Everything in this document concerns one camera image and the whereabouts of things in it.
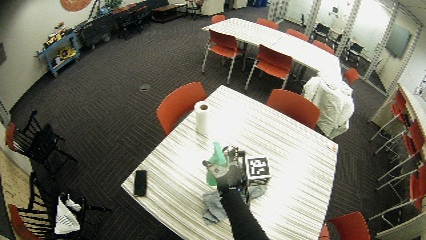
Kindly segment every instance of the paper towel roll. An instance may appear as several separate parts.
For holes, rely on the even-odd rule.
[[[209,105],[205,101],[200,101],[194,106],[196,111],[196,130],[201,135],[208,134],[209,130]]]

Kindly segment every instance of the tv screen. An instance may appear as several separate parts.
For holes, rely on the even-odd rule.
[[[391,28],[390,37],[386,43],[386,49],[390,54],[401,58],[411,39],[411,33],[397,24]]]

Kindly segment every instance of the gray carpet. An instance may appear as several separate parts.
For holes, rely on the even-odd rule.
[[[256,21],[257,17],[266,18],[268,9],[248,7],[225,14],[228,18]],[[113,37],[95,49],[85,49],[80,61],[61,69],[57,78],[48,73],[12,109],[17,126],[24,126],[31,111],[37,109],[40,122],[49,122],[67,139],[64,148],[79,164],[65,165],[59,181],[81,192],[89,203],[113,209],[99,239],[178,239],[120,185],[164,139],[156,108],[166,94],[192,81],[202,82],[208,94],[226,83],[229,65],[221,66],[221,59],[213,54],[201,74],[208,40],[201,28],[209,20],[181,18],[165,24],[152,23],[128,40]],[[281,23],[280,28],[290,26]],[[229,87],[244,92],[249,71],[241,72],[241,67],[237,61]],[[264,74],[262,79],[253,78],[245,94],[266,102],[281,83]],[[149,91],[140,91],[144,84],[150,85]],[[371,156],[382,140],[367,142],[378,127],[366,122],[385,97],[362,81],[353,88],[355,113],[350,129],[334,139],[340,144],[338,164],[326,218],[351,211],[361,211],[367,218],[394,203],[389,189],[373,191],[375,180],[389,167],[389,156]],[[288,89],[300,93],[302,85],[290,81]],[[373,236],[387,227],[381,220],[369,222]]]

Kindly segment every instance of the white table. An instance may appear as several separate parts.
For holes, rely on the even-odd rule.
[[[292,35],[240,18],[230,18],[202,28],[232,35],[238,41],[258,46],[265,45],[333,80],[337,86],[351,92],[342,81],[340,59],[312,43]]]
[[[272,45],[282,37],[282,32],[240,18],[229,18],[202,28],[205,31],[209,29],[232,35],[238,41],[256,46],[260,44]]]
[[[342,80],[341,63],[337,56],[324,51],[312,43],[285,33],[274,44],[265,45],[317,71],[318,76],[328,77],[341,88],[351,91],[349,85]]]
[[[145,197],[133,196],[135,172],[123,188],[184,239],[232,239],[228,219],[206,225],[202,194],[212,191],[201,162],[213,141],[250,156],[268,155],[272,179],[250,210],[270,239],[317,239],[332,194],[337,144],[262,103],[221,86],[208,97],[210,133],[196,133],[194,112],[137,169],[148,170]]]

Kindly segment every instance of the cell phone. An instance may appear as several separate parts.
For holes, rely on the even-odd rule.
[[[146,194],[146,170],[136,170],[135,173],[135,196]]]

